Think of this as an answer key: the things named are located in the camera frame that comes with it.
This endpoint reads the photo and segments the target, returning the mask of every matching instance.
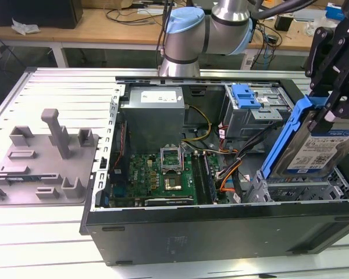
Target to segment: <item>open computer tower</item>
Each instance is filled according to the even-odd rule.
[[[349,155],[326,177],[256,176],[302,97],[291,80],[116,77],[81,230],[108,266],[323,251],[349,233]]]

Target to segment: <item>black computer case side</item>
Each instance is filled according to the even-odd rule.
[[[314,254],[349,233],[349,203],[89,212],[107,265]]]

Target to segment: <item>motherboard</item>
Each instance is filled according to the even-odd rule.
[[[215,187],[216,172],[219,170],[218,159],[215,155],[206,156],[206,169],[212,177],[209,187]],[[194,163],[199,158],[194,154],[181,154],[180,162],[176,154],[161,157],[156,154],[131,155],[129,161],[128,182],[116,183],[112,187],[110,205],[122,206],[160,206],[168,201],[182,205],[197,205],[200,196],[199,176],[202,170]],[[180,165],[175,170],[164,169],[162,166]]]

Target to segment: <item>hard drive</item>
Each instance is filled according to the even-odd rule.
[[[349,153],[349,119],[336,120],[323,134],[309,131],[325,101],[305,96],[297,103],[263,164],[265,178],[326,177]]]

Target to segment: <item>ram slot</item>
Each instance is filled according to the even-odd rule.
[[[206,205],[212,203],[211,191],[208,185],[208,178],[206,174],[206,167],[204,158],[199,155],[191,155],[191,165],[193,168],[193,179],[195,191],[197,193],[197,201],[199,205]]]

